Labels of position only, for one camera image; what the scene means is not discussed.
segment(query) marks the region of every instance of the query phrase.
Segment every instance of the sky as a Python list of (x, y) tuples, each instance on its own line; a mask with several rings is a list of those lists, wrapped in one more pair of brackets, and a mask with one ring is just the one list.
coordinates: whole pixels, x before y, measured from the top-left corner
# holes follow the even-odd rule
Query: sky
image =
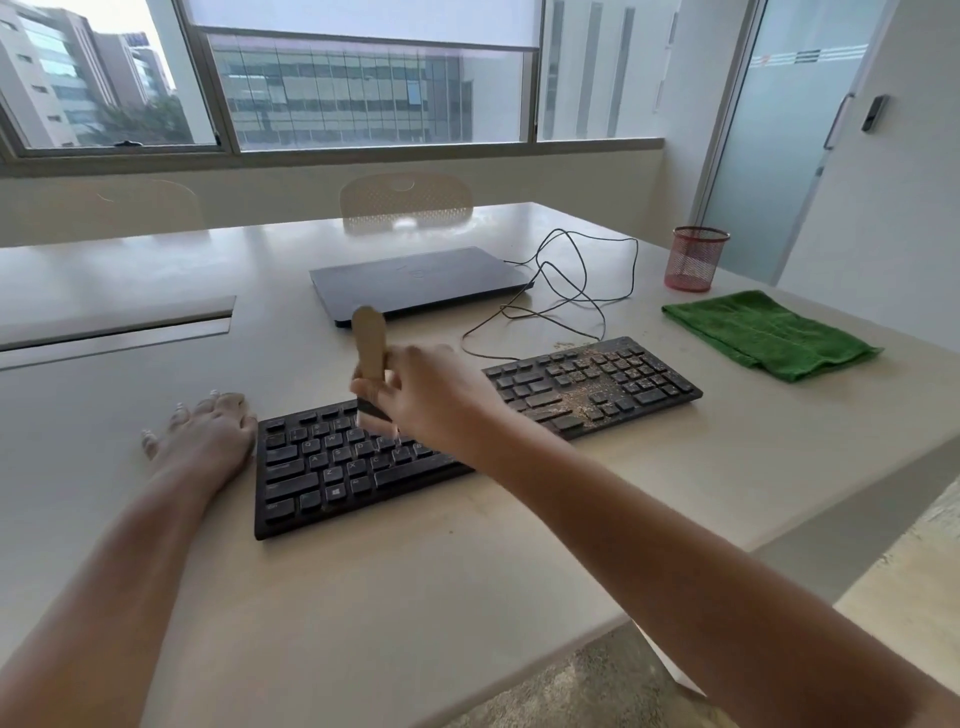
[(167, 81), (175, 85), (146, 0), (33, 0), (31, 4), (39, 8), (64, 8), (83, 15), (97, 33), (146, 33), (151, 47), (160, 55)]

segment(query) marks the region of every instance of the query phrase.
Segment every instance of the table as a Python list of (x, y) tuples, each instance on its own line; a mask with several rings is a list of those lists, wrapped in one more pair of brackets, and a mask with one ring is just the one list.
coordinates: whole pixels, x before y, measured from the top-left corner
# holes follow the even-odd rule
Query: table
[[(325, 220), (0, 250), (7, 324), (237, 297), (227, 335), (0, 372), (0, 658), (143, 488), (141, 428), (214, 387), (245, 392), (264, 418), (348, 395), (352, 339), (325, 316), (307, 271), (465, 245), (522, 259), (555, 228), (617, 236), (512, 205), (478, 207), (448, 231), (350, 237)], [(581, 249), (594, 295), (626, 292), (631, 243)], [(886, 348), (869, 364), (783, 384), (663, 318), (662, 304), (694, 298), (662, 285), (666, 255), (640, 244), (636, 292), (605, 308), (609, 333), (633, 336), (705, 396), (576, 447), (836, 599), (960, 472), (960, 357), (775, 292)], [(576, 270), (565, 243), (551, 259)], [(713, 292), (755, 287), (718, 272)], [(554, 301), (543, 285), (531, 297)], [(389, 337), (456, 347), (493, 306), (396, 321)], [(562, 314), (599, 330), (587, 307)], [(586, 342), (542, 321), (496, 321), (471, 339), (519, 357)], [(191, 551), (144, 725), (438, 724), (626, 620), (481, 475), (265, 543), (252, 525), (246, 472)]]

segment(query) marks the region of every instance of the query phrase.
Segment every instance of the door handle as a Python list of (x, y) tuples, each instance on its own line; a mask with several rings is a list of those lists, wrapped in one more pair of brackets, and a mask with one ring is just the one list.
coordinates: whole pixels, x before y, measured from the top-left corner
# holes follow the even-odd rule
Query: door handle
[(833, 117), (833, 123), (830, 124), (830, 131), (827, 132), (827, 138), (824, 139), (824, 149), (826, 149), (828, 152), (832, 152), (833, 147), (836, 146), (833, 143), (833, 133), (837, 129), (837, 124), (840, 123), (840, 117), (843, 115), (843, 110), (847, 107), (847, 102), (849, 102), (850, 99), (854, 98), (855, 96), (856, 94), (853, 92), (848, 93), (843, 97), (843, 101), (840, 102), (840, 106), (837, 107), (836, 115)]

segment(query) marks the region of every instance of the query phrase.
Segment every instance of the green towel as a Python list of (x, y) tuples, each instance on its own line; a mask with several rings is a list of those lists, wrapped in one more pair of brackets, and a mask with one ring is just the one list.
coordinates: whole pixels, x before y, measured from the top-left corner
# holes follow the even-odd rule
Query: green towel
[(788, 311), (761, 291), (743, 291), (663, 313), (745, 367), (799, 381), (874, 358), (877, 349), (855, 336)]

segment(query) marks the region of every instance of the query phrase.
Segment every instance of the person's left hand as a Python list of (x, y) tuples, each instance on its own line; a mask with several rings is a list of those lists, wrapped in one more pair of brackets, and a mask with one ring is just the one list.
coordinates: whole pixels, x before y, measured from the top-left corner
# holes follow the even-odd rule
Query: person's left hand
[(256, 416), (247, 400), (217, 390), (193, 412), (178, 404), (162, 437), (143, 431), (151, 481), (199, 496), (203, 505), (237, 475), (256, 439)]

